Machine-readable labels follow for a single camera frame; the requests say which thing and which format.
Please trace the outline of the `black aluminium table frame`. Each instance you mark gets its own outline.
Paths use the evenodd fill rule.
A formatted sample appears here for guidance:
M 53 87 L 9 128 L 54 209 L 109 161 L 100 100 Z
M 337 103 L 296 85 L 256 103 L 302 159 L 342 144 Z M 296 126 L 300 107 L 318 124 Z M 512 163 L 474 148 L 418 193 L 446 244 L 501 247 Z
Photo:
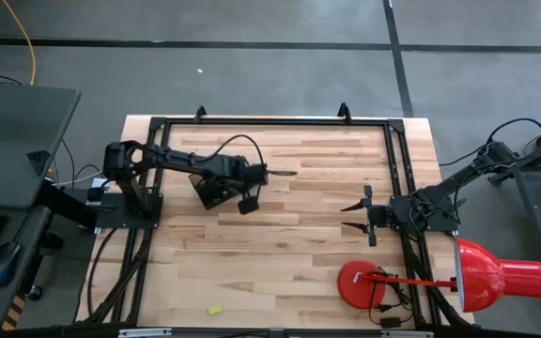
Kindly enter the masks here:
M 165 141 L 173 149 L 263 158 L 271 170 L 259 210 L 241 215 L 235 201 L 206 210 L 188 178 L 165 171 L 163 195 L 143 278 L 127 296 L 139 296 L 141 326 L 201 328 L 374 329 L 379 315 L 354 309 L 338 294 L 339 269 L 370 261 L 404 274 L 401 237 L 377 233 L 376 247 L 344 222 L 361 223 L 360 210 L 342 212 L 370 185 L 373 200 L 441 180 L 429 123 L 424 118 L 209 116 L 169 118 L 161 131 L 150 117 L 131 115 L 126 140 Z M 208 315 L 222 304 L 224 311 Z

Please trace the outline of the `dark grey side desk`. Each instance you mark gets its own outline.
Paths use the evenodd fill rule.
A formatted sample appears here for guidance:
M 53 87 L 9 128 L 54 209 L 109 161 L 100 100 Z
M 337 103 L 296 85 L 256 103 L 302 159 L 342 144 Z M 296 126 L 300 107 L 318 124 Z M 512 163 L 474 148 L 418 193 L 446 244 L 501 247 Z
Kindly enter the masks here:
M 28 208 L 45 172 L 37 176 L 26 154 L 47 150 L 47 168 L 80 100 L 76 89 L 0 84 L 0 207 Z

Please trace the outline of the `grey computer desk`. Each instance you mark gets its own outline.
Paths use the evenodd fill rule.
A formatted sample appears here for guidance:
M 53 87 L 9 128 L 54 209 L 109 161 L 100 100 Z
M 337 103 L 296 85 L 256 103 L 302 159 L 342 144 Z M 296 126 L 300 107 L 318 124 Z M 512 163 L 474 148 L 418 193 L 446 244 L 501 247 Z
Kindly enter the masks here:
M 39 242 L 50 215 L 46 207 L 30 210 L 0 208 L 0 246 L 10 241 L 22 245 L 13 280 L 0 288 L 0 328 L 14 297 L 27 294 L 32 286 L 39 269 Z

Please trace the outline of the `black mesh desk organizer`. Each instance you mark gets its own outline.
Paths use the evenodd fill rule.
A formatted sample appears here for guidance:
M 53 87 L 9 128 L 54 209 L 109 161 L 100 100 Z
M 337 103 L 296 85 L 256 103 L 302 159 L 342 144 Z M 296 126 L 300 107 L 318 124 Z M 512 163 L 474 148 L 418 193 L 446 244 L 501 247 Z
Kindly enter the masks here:
M 251 189 L 243 189 L 239 177 L 189 175 L 189 180 L 197 192 L 205 209 L 212 209 L 223 202 L 241 194 L 243 198 L 252 196 Z

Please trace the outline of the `black computer mouse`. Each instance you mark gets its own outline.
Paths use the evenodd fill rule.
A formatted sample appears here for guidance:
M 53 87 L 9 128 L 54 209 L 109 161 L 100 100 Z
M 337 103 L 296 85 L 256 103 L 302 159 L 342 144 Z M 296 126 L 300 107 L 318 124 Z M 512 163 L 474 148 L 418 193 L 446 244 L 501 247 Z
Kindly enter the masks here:
M 0 246 L 0 288 L 13 280 L 21 251 L 22 245 L 15 241 Z

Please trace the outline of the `red desk lamp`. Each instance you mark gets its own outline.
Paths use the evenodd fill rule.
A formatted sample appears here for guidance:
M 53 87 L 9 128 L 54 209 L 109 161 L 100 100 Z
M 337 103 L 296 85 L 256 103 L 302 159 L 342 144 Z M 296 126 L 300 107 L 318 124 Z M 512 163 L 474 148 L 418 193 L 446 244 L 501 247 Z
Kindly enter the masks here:
M 455 265 L 456 275 L 450 280 L 431 281 L 386 274 L 370 261 L 350 261 L 339 270 L 337 290 L 342 301 L 359 310 L 378 307 L 388 284 L 448 288 L 457 292 L 465 313 L 482 311 L 503 296 L 541 299 L 541 262 L 498 258 L 479 244 L 459 238 Z

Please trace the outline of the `black triangular desk bracket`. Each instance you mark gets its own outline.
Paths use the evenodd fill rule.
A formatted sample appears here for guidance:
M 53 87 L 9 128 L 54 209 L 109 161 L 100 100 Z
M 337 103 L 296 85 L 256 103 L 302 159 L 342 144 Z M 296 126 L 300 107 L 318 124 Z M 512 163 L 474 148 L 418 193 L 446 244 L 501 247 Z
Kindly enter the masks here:
M 47 171 L 47 163 L 51 158 L 51 154 L 47 150 L 29 152 L 26 154 L 26 157 L 37 176 L 41 176 Z

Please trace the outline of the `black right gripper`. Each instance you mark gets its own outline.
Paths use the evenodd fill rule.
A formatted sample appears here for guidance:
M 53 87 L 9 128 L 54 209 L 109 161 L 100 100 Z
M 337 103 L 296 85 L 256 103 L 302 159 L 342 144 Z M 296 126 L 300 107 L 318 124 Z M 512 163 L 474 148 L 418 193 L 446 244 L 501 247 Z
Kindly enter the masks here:
M 358 209 L 365 209 L 366 212 L 366 224 L 364 223 L 350 223 L 344 222 L 343 225 L 350 226 L 356 229 L 363 231 L 368 236 L 368 244 L 370 247 L 377 246 L 377 236 L 375 228 L 381 227 L 390 227 L 391 221 L 394 217 L 393 207 L 392 206 L 380 206 L 374 205 L 372 202 L 372 187 L 370 185 L 363 186 L 364 198 L 362 198 L 358 203 L 342 208 L 342 212 L 348 212 Z

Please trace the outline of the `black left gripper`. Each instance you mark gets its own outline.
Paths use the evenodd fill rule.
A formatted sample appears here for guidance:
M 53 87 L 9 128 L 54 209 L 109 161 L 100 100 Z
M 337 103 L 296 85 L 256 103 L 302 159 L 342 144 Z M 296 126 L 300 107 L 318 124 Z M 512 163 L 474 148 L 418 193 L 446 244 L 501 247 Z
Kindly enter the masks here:
M 268 175 L 294 177 L 298 174 L 297 171 L 269 170 L 264 162 L 250 164 L 243 156 L 239 156 L 239 159 L 241 161 L 240 174 L 243 189 L 267 185 L 269 183 Z

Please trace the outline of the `yellow black striped leg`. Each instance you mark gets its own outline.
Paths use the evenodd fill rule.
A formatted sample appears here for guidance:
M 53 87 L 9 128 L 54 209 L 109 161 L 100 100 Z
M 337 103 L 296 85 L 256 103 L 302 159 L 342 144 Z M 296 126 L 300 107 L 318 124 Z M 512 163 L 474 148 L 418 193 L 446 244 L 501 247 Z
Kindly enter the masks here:
M 2 324 L 2 330 L 15 330 L 20 321 L 23 309 L 26 304 L 25 295 L 18 294 L 14 297 L 8 312 L 7 316 Z

